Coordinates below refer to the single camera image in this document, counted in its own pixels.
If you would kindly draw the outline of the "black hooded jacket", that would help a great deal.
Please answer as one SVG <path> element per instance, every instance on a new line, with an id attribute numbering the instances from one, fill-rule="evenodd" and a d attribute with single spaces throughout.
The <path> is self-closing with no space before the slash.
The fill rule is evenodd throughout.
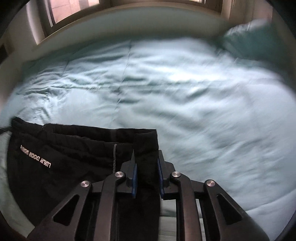
<path id="1" fill-rule="evenodd" d="M 135 157 L 136 198 L 124 225 L 125 240 L 157 240 L 158 135 L 149 129 L 105 129 L 90 126 L 38 125 L 11 120 L 6 158 L 11 193 L 26 218 L 38 225 L 80 182 L 102 181 Z"/>

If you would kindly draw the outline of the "light blue quilted duvet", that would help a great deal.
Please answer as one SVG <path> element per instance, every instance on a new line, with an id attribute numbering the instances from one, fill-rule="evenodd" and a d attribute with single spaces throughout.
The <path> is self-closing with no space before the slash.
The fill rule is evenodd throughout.
<path id="1" fill-rule="evenodd" d="M 295 212 L 295 94 L 243 44 L 83 43 L 27 63 L 1 111 L 38 124 L 153 128 L 175 168 L 216 180 L 275 240 Z"/>

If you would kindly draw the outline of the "light blue pillow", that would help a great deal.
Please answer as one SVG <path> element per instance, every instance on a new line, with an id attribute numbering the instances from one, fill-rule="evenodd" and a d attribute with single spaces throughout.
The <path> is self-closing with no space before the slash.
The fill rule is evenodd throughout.
<path id="1" fill-rule="evenodd" d="M 284 41 L 275 26 L 265 19 L 236 25 L 220 36 L 216 43 L 237 58 L 264 61 L 280 69 L 290 66 Z"/>

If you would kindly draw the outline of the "wood framed window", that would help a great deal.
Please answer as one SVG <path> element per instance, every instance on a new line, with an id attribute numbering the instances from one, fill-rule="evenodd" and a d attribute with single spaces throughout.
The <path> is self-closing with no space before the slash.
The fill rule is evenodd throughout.
<path id="1" fill-rule="evenodd" d="M 37 1 L 46 37 L 63 28 L 95 20 L 91 28 L 153 31 L 165 28 L 216 35 L 232 27 L 222 16 L 224 1 Z"/>

